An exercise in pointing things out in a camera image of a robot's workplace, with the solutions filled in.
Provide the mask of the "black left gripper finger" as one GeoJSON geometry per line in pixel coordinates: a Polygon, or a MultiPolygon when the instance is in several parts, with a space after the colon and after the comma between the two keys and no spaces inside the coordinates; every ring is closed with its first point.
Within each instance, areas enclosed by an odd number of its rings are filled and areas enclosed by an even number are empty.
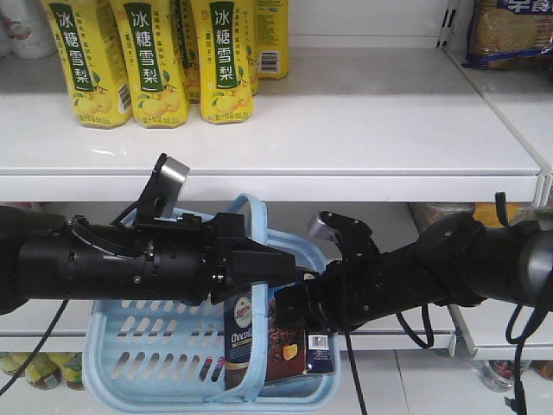
{"type": "Polygon", "coordinates": [[[210,291],[212,304],[217,304],[256,284],[275,287],[294,283],[296,259],[290,253],[245,238],[223,245],[214,275],[221,277],[210,291]]]}

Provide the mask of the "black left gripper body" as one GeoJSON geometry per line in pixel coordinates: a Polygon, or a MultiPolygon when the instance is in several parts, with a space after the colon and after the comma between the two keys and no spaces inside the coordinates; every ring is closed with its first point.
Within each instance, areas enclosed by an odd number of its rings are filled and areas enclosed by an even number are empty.
{"type": "Polygon", "coordinates": [[[246,245],[245,217],[218,213],[210,220],[182,212],[177,218],[148,218],[134,213],[133,246],[140,255],[126,259],[123,298],[178,300],[198,306],[222,301],[232,290],[231,253],[246,245]]]}

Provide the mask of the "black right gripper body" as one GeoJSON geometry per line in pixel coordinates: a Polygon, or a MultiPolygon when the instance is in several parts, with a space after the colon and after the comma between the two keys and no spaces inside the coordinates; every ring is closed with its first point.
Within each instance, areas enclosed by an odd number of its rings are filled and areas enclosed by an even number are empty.
{"type": "Polygon", "coordinates": [[[412,328],[402,312],[420,307],[423,327],[432,331],[424,296],[429,274],[416,259],[415,247],[352,262],[334,261],[322,274],[306,278],[275,294],[275,325],[280,329],[354,331],[367,322],[395,315],[405,332],[412,328]]]}

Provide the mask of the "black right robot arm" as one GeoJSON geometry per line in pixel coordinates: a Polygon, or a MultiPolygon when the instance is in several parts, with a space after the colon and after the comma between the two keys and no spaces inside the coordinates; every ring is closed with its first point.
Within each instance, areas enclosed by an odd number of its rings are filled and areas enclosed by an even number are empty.
{"type": "Polygon", "coordinates": [[[552,232],[537,221],[486,227],[470,213],[431,224],[418,239],[381,252],[361,220],[319,212],[313,229],[338,246],[342,259],[318,276],[275,295],[282,329],[351,332],[387,316],[429,304],[474,307],[487,299],[552,310],[552,232]]]}

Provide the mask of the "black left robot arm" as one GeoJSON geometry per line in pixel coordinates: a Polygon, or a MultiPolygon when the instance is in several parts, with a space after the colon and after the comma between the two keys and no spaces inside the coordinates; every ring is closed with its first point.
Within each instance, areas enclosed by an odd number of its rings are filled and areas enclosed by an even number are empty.
{"type": "Polygon", "coordinates": [[[140,216],[126,227],[1,208],[4,314],[31,299],[217,304],[255,284],[295,279],[295,257],[247,237],[241,214],[140,216]]]}

